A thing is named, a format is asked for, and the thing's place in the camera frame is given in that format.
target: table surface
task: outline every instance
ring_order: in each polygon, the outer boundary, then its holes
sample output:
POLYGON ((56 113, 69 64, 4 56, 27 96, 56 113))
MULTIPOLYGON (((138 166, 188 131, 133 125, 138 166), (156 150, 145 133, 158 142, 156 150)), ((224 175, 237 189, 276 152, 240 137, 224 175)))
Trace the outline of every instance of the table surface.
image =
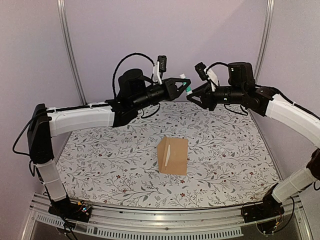
POLYGON ((250 115, 189 102, 161 103, 153 117, 123 127, 74 131, 57 168, 72 198, 152 208, 255 202, 279 180, 250 115), (164 136, 188 139, 187 176, 159 173, 164 136))

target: cardboard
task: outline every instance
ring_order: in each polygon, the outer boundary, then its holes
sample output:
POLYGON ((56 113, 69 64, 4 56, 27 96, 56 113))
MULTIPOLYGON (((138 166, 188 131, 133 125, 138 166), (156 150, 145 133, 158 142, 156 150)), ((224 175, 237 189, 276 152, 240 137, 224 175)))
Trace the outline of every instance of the cardboard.
POLYGON ((187 175, 188 139, 164 137, 157 146, 159 172, 187 175))

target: table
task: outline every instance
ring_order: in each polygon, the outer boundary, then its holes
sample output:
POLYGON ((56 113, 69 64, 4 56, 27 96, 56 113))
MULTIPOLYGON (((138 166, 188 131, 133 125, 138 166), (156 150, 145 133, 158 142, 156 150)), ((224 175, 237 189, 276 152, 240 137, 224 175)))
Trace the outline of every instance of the table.
POLYGON ((255 202, 279 181, 250 115, 190 102, 162 102, 153 117, 123 127, 74 131, 57 168, 71 198, 132 207, 255 202), (188 139, 187 176, 159 173, 156 147, 164 136, 188 139))

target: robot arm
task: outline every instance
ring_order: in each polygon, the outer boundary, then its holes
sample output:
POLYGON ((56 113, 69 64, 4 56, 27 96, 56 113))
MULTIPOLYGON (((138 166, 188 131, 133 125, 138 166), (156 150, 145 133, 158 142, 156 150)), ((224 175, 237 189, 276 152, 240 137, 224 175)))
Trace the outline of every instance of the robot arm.
POLYGON ((51 200, 49 213, 82 222, 88 222, 91 214, 89 206, 70 201, 53 161, 51 137, 87 128, 125 126, 138 116, 139 110, 178 98, 191 81, 181 78, 162 80, 159 71, 166 71, 165 61, 166 57, 160 56, 156 63, 157 83, 144 76, 140 69, 126 71, 118 79, 120 91, 116 99, 66 108, 46 108, 45 104, 36 106, 27 131, 29 156, 51 200), (177 87, 178 82, 186 84, 177 87))
POLYGON ((310 140, 317 150, 311 161, 303 169, 294 172, 284 181, 274 185, 264 196, 258 209, 244 207, 244 219, 259 220, 259 216, 273 217, 283 212, 282 202, 290 196, 303 191, 312 183, 320 180, 320 119, 306 109, 286 98, 278 89, 257 86, 252 66, 247 62, 234 62, 227 65, 230 86, 218 86, 213 90, 210 75, 206 74, 201 62, 195 66, 200 78, 208 83, 193 90, 187 99, 203 109, 213 111, 217 104, 240 104, 263 117, 275 119, 310 140))

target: white wall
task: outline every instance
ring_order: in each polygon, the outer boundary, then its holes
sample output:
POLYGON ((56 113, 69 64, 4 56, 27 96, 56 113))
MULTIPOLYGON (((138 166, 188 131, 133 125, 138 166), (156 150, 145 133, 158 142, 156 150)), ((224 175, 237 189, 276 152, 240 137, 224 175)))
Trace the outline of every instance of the white wall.
MULTIPOLYGON (((118 62, 133 52, 152 59, 167 56, 164 78, 185 73, 192 87, 202 84, 194 66, 204 62, 255 64, 265 20, 265 0, 68 0, 66 13, 73 50, 88 102, 112 99, 118 62)), ((130 68, 152 73, 148 60, 127 59, 130 68)), ((227 83, 228 71, 214 68, 227 83)))
MULTIPOLYGON (((320 1, 277 0, 258 83, 280 89, 291 100, 320 115, 320 1)), ((316 149, 281 123, 256 116, 284 177, 306 166, 316 149)), ((319 192, 312 187, 301 200, 314 239, 320 239, 319 192)))
MULTIPOLYGON (((29 173, 29 159, 12 153, 14 140, 38 103, 80 104, 56 1, 0 1, 0 79, 0 238, 17 240, 41 186, 29 173)), ((64 138, 55 140, 57 152, 64 138)), ((17 149, 27 151, 25 135, 17 149)))

